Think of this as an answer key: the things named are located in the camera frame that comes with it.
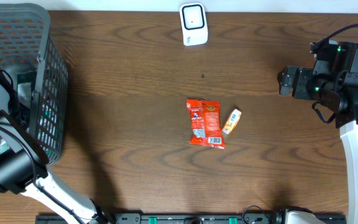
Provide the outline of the small orange snack packet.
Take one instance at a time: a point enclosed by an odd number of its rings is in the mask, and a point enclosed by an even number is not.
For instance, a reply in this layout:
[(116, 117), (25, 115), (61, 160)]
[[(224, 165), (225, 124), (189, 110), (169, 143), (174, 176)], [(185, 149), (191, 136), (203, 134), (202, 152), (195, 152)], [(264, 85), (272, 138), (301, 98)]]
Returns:
[(228, 119), (226, 120), (222, 132), (224, 134), (230, 134), (232, 131), (236, 128), (240, 118), (241, 118), (242, 112), (238, 109), (234, 109), (232, 113), (229, 115)]

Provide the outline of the large red snack bag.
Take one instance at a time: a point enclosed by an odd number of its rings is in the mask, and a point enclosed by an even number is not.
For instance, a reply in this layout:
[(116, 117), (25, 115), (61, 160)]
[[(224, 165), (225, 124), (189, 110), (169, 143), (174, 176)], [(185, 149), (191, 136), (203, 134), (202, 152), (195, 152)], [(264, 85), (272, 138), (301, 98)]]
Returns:
[(188, 99), (186, 107), (191, 118), (193, 136), (190, 144), (224, 149), (220, 123), (220, 102)]

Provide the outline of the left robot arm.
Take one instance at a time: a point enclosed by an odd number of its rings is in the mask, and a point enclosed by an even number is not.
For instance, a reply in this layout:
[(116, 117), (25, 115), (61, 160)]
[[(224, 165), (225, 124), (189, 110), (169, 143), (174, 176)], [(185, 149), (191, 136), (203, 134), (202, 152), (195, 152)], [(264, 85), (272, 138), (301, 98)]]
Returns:
[(32, 198), (67, 223), (114, 223), (114, 219), (85, 196), (70, 188), (49, 167), (39, 142), (25, 129), (17, 85), (0, 69), (0, 193)]

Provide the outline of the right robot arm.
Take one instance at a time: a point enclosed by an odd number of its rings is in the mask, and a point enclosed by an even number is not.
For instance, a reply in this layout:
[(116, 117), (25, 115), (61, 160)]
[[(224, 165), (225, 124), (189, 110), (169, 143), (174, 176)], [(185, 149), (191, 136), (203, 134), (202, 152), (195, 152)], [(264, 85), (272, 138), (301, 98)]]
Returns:
[(313, 101), (312, 109), (339, 130), (347, 166), (348, 223), (358, 223), (358, 43), (330, 41), (314, 49), (313, 68), (286, 66), (281, 95)]

